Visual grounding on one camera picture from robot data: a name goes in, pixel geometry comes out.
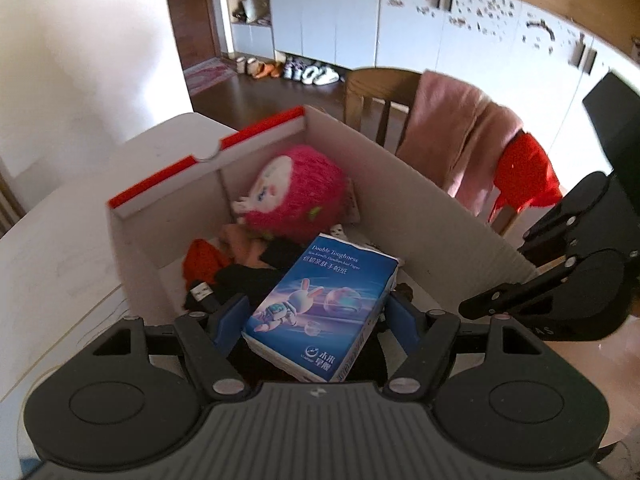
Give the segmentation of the black glove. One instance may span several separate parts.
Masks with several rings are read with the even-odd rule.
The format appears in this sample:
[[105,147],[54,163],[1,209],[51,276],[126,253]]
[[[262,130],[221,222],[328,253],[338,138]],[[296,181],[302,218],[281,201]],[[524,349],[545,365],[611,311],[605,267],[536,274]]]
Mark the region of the black glove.
[[[255,310],[262,300],[277,286],[303,255],[304,246],[300,246],[286,238],[274,238],[268,242],[268,247],[262,254],[262,261],[269,264],[268,269],[252,269],[242,264],[232,263],[216,274],[216,283],[206,284],[212,291],[213,300],[221,306],[236,295],[248,299],[250,307]],[[209,307],[203,307],[195,299],[190,290],[186,291],[186,301],[183,309],[187,311],[212,312]]]

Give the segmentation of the wooden chair with scarf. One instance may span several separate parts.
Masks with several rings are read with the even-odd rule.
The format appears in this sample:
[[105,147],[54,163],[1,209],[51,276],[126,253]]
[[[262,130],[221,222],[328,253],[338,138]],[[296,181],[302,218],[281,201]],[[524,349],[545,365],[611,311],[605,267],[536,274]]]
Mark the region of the wooden chair with scarf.
[[347,74],[345,82],[344,123],[350,128],[360,130],[364,110],[372,101],[381,102],[383,108],[375,142],[383,146],[386,142],[390,109],[394,104],[407,107],[407,118],[402,127],[399,146],[404,140],[410,110],[416,98],[416,90],[422,74],[397,68],[352,70]]

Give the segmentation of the blue tissue pack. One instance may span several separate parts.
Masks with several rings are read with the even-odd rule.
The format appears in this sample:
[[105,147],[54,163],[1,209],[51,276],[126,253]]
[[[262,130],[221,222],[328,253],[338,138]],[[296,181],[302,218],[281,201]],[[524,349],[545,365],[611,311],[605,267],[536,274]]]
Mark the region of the blue tissue pack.
[[400,261],[318,235],[246,321],[248,348],[300,382],[344,382]]

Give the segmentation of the pink scarf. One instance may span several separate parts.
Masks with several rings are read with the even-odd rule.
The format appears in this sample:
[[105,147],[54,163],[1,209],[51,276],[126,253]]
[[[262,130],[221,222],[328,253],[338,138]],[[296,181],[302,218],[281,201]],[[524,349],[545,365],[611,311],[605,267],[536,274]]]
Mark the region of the pink scarf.
[[513,110],[484,91],[427,70],[396,156],[477,216],[504,149],[522,127]]

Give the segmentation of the brown entrance door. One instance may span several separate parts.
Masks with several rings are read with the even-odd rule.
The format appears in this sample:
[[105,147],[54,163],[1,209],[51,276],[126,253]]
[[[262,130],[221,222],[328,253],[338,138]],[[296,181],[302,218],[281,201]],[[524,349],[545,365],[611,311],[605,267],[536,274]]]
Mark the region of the brown entrance door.
[[213,0],[167,0],[183,70],[220,53]]

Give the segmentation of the red doormat rug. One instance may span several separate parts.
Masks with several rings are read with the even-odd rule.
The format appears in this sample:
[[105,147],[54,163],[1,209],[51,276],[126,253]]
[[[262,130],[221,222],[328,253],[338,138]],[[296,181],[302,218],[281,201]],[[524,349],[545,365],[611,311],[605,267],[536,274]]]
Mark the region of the red doormat rug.
[[183,71],[189,96],[216,86],[236,76],[236,71],[220,58],[210,58]]

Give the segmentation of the white wall cabinet unit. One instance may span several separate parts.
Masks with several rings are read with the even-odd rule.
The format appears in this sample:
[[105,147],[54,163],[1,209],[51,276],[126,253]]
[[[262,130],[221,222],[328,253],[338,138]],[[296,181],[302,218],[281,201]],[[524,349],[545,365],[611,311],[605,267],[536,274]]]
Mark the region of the white wall cabinet unit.
[[609,70],[639,78],[639,0],[268,0],[276,50],[344,68],[436,70],[528,116]]

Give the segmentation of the pink plush toy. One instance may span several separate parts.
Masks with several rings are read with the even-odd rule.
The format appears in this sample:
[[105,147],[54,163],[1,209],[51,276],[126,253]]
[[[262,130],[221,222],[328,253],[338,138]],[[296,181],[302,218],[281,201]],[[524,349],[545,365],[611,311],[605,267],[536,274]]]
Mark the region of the pink plush toy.
[[342,221],[347,191],[344,171],[325,154],[300,144],[271,159],[232,210],[262,236],[307,243]]

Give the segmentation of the white small plush toy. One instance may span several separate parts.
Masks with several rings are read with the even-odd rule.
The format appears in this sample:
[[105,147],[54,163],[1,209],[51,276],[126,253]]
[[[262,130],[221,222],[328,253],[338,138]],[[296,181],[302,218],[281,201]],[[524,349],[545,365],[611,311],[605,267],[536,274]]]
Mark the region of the white small plush toy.
[[340,224],[336,224],[335,226],[331,226],[330,227],[330,234],[335,238],[339,238],[340,240],[348,240],[348,237],[345,234],[344,229]]

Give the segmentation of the red white cardboard box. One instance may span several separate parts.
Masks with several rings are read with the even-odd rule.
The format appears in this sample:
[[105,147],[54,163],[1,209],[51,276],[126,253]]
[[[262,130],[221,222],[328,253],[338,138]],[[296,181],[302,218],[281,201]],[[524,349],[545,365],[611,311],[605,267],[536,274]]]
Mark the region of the red white cardboard box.
[[341,166],[355,185],[360,219],[351,240],[401,259],[420,306],[457,309],[503,283],[524,283],[535,267],[482,220],[422,174],[358,131],[310,106],[214,138],[215,123],[184,114],[158,126],[179,133],[186,156],[110,199],[116,266],[130,309],[151,325],[183,311],[181,261],[192,240],[212,240],[231,204],[259,170],[289,146],[306,143]]

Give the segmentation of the red cloth on chair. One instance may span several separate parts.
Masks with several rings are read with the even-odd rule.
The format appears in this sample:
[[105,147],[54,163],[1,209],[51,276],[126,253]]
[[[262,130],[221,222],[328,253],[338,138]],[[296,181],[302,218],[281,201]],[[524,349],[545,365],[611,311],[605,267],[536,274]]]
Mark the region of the red cloth on chair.
[[520,131],[504,149],[494,175],[499,191],[489,221],[506,206],[517,214],[527,207],[554,206],[562,200],[560,181],[537,140]]

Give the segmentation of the red garment in box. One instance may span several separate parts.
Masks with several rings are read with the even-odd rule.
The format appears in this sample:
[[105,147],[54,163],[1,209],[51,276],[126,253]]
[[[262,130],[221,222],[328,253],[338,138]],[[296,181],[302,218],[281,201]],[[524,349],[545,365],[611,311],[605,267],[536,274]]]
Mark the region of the red garment in box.
[[216,274],[230,266],[231,259],[207,240],[194,240],[182,262],[182,277],[186,290],[191,290],[197,284],[216,283]]

